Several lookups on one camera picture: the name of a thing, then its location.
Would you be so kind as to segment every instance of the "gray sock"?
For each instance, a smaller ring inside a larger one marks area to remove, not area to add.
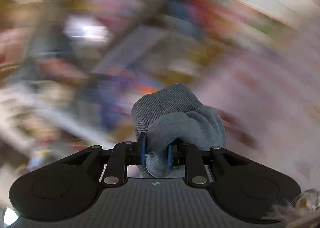
[[[184,168],[167,163],[166,148],[175,139],[210,150],[225,147],[225,131],[216,110],[203,106],[189,88],[181,83],[148,94],[132,108],[136,135],[147,133],[146,164],[138,166],[143,177],[184,176]]]

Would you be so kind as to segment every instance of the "ridged gray surface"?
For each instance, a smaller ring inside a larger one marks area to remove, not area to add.
[[[87,211],[68,220],[44,223],[19,218],[10,228],[283,228],[283,223],[249,224],[223,212],[204,189],[183,179],[130,178],[105,189]]]

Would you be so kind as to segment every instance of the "motion-blurred background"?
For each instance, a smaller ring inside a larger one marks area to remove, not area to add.
[[[175,82],[229,150],[320,189],[319,4],[0,0],[0,206],[28,171],[135,141],[132,105]]]

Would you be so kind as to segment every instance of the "screw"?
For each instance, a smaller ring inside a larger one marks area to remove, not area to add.
[[[103,179],[104,183],[109,185],[115,185],[119,182],[119,179],[116,176],[108,176]]]
[[[204,176],[194,176],[191,181],[195,184],[202,185],[207,182],[207,179]]]

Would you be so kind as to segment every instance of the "store shelf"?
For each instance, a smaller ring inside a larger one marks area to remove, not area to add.
[[[15,122],[11,118],[12,112],[5,106],[6,101],[10,99],[15,99],[15,96],[7,89],[0,89],[0,137],[3,142],[8,143],[18,152],[29,156],[35,140],[15,127]]]
[[[114,38],[111,40],[111,42],[101,49],[99,49],[99,53],[102,56],[102,60],[105,56],[109,55],[109,52],[111,50],[114,50],[117,48],[118,44],[120,44],[125,37],[129,33],[131,33],[134,29],[136,29],[139,25],[146,22],[148,19],[152,18],[159,9],[163,6],[166,0],[149,0],[142,11],[140,12],[139,16],[135,19],[133,19],[125,28],[123,31],[121,31],[119,34],[114,36]],[[93,67],[93,72],[96,70],[96,67],[99,66],[100,62],[98,62],[95,67]]]
[[[127,35],[121,43],[112,49],[92,70],[94,74],[105,74],[108,67],[118,70],[126,69],[128,65],[141,58],[157,42],[168,35],[168,31],[140,25]]]
[[[10,167],[10,165],[5,164],[0,168],[0,206],[12,208],[9,191],[11,185],[19,178],[19,174]]]
[[[70,114],[43,102],[31,93],[23,83],[15,84],[10,89],[18,94],[17,97],[22,104],[36,109],[39,116],[47,119],[54,126],[92,144],[99,144],[104,149],[113,148],[114,139],[106,132],[89,126]]]
[[[63,159],[73,153],[76,153],[76,150],[68,146],[67,141],[64,140],[53,141],[48,146],[48,149],[50,150],[51,156],[53,156],[57,160]]]

